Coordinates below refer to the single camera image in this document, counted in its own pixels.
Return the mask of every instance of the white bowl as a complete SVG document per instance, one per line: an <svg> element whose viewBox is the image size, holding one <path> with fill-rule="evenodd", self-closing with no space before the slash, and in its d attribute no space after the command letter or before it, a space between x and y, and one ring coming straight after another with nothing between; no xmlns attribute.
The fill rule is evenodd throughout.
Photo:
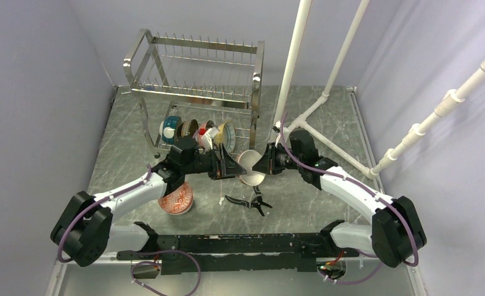
<svg viewBox="0 0 485 296"><path fill-rule="evenodd" d="M237 163L248 172L247 175L238 176L240 182L249 186L257 186L264 181L265 174L251 169L260 158L262 155L255 150L246 150L237 157Z"/></svg>

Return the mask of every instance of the metal dish rack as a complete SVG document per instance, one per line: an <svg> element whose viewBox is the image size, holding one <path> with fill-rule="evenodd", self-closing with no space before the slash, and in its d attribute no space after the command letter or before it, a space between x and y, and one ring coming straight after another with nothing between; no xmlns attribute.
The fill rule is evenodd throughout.
<svg viewBox="0 0 485 296"><path fill-rule="evenodd" d="M132 62L142 46L147 49L133 74ZM254 149L263 61L264 41L254 46L228 43L226 39L203 40L200 36L198 40L184 35L178 38L175 34L153 36L150 30L141 29L124 58L123 68L131 92L139 101L144 137L155 157L168 151L170 145L161 141L160 134L153 142L145 98L169 101L165 118L178 115L179 111L186 113L182 109L190 108L220 112L222 120L230 119L231 115L247 116L249 128L238 119L235 132L238 142L248 143L245 149ZM242 153L245 150L242 146L236 145L233 154Z"/></svg>

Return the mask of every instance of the black clamp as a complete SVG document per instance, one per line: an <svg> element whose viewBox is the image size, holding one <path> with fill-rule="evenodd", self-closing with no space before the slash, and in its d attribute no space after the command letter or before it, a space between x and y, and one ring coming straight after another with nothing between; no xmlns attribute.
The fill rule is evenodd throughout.
<svg viewBox="0 0 485 296"><path fill-rule="evenodd" d="M251 200L251 202L248 202L248 201L242 200L242 199L234 199L233 197L228 196L228 195L225 195L224 197L230 203L233 203L233 204L236 204L236 205L241 205L241 206L246 207L246 208L256 208L259 211L260 215L262 215L264 217L265 215L264 215L264 212L262 211L262 206L265 206L265 207L268 207L268 208L273 208L273 207L270 204L265 203L262 200L262 192L260 191L258 186L253 187L253 190L256 194L256 197L253 198Z"/></svg>

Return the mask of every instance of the gray wall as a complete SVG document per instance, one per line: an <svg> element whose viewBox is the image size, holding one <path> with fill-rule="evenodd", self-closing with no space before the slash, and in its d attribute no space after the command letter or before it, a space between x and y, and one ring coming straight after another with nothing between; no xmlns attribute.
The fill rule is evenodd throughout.
<svg viewBox="0 0 485 296"><path fill-rule="evenodd" d="M404 1L358 85L375 158L484 58L485 0ZM430 295L485 295L485 83L381 177L417 206Z"/></svg>
<svg viewBox="0 0 485 296"><path fill-rule="evenodd" d="M356 42L336 79L355 86L380 42L401 0L371 0ZM299 0L245 1L103 1L70 0L95 44L114 84L127 85L122 60L140 28L153 33L185 34L237 43L264 40L263 83L280 84ZM340 51L360 0L314 0L294 84L324 85Z"/></svg>
<svg viewBox="0 0 485 296"><path fill-rule="evenodd" d="M0 295L44 295L112 92L68 1L0 1Z"/></svg>

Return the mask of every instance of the red object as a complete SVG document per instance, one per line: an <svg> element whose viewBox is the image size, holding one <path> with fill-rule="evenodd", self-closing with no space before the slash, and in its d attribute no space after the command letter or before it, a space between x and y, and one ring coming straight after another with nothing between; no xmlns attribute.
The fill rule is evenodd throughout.
<svg viewBox="0 0 485 296"><path fill-rule="evenodd" d="M191 186L184 182L177 190L158 199L159 206L172 215L180 215L188 212L193 203L193 191Z"/></svg>

